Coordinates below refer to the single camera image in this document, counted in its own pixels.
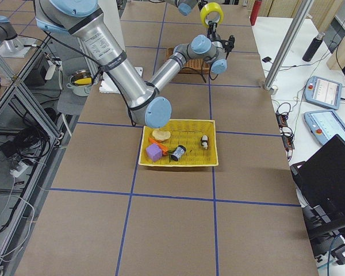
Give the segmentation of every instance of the black can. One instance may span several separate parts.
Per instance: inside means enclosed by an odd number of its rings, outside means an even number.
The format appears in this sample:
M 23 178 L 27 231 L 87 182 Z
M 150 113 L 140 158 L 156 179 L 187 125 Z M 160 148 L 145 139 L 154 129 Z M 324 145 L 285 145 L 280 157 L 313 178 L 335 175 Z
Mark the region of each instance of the black can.
M 324 35 L 324 33 L 319 33 L 315 38 L 313 38 L 312 42 L 310 43 L 308 49 L 305 51 L 305 54 L 302 58 L 305 62 L 309 62 L 313 58 L 318 48 L 322 44 Z
M 179 145 L 173 154 L 171 154 L 171 158 L 174 161 L 178 161 L 180 157 L 186 152 L 186 148 L 183 145 Z

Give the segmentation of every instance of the tablet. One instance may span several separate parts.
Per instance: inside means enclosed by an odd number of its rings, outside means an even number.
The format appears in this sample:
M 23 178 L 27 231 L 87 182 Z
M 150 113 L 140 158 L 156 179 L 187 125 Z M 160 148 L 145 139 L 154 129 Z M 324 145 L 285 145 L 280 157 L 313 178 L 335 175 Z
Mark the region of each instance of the tablet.
M 334 110 L 304 113 L 304 120 L 319 143 L 324 145 L 336 134 L 345 141 L 345 123 Z
M 313 76 L 306 83 L 304 96 L 310 103 L 338 110 L 342 87 L 339 82 Z

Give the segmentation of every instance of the plastic basket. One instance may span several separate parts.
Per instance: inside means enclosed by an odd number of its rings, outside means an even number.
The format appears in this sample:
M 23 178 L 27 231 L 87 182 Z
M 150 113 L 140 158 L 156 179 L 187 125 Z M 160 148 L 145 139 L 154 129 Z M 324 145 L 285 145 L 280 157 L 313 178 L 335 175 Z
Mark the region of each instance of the plastic basket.
M 171 119 L 162 131 L 170 131 L 170 139 L 161 142 L 174 150 L 178 145 L 183 145 L 186 152 L 178 161 L 171 160 L 168 156 L 153 162 L 146 153 L 146 148 L 151 145 L 148 140 L 154 129 L 143 128 L 142 145 L 139 154 L 139 165 L 151 167 L 209 167 L 219 165 L 216 147 L 216 128 L 213 120 L 175 120 Z M 201 138 L 208 137 L 208 149 L 203 149 Z

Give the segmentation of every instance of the red fire extinguisher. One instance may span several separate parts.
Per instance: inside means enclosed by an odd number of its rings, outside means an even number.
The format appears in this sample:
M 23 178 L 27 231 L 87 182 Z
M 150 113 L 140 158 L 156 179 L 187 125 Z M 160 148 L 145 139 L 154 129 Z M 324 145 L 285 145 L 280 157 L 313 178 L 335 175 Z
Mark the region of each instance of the red fire extinguisher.
M 250 17 L 252 26 L 254 26 L 255 21 L 257 20 L 257 16 L 258 16 L 261 4 L 262 4 L 262 0 L 256 0 L 253 4 L 253 9 L 252 9 L 251 17 Z

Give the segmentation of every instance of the white table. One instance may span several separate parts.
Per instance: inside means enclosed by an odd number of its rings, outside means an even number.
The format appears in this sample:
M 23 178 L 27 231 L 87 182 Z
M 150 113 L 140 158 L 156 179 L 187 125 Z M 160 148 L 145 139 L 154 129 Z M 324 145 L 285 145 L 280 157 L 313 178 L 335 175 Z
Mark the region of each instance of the white table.
M 271 18 L 271 17 L 258 17 L 253 32 L 258 47 L 258 52 L 261 58 L 269 56 L 274 61 L 280 45 L 285 37 L 286 32 L 291 24 L 291 18 Z M 331 79 L 345 85 L 345 77 L 341 70 L 328 69 L 326 62 L 331 56 L 325 43 L 322 43 L 311 62 L 307 63 L 302 60 L 303 54 L 311 43 L 312 39 L 318 34 L 316 27 L 310 19 L 306 19 L 303 23 L 284 63 L 283 66 L 293 66 L 300 64 L 311 64 L 320 60 L 324 54 L 328 56 L 312 66 L 302 66 L 292 68 L 290 70 L 281 71 L 278 73 L 274 85 L 279 87 L 276 95 L 272 96 L 274 109 L 278 107 L 278 103 L 288 102 L 292 106 L 296 103 L 295 97 L 298 91 L 299 98 L 302 97 L 302 88 L 305 86 L 307 80 L 311 75 L 320 76 L 322 78 Z M 265 75 L 271 68 L 271 63 L 262 62 Z M 342 90 L 342 97 L 345 98 L 345 87 Z M 295 106 L 294 110 L 290 112 L 288 125 L 295 131 L 295 150 L 290 164 L 308 160 L 321 145 L 316 141 L 308 127 L 306 126 L 303 113 L 313 110 L 322 110 L 323 108 L 311 103 L 303 102 Z M 288 107 L 283 106 L 280 112 L 287 111 Z M 337 110 L 339 117 L 345 122 L 345 102 L 342 101 L 339 110 Z M 320 276 L 327 275 L 326 267 L 319 269 Z M 345 276 L 345 265 L 330 265 L 330 275 L 332 276 Z

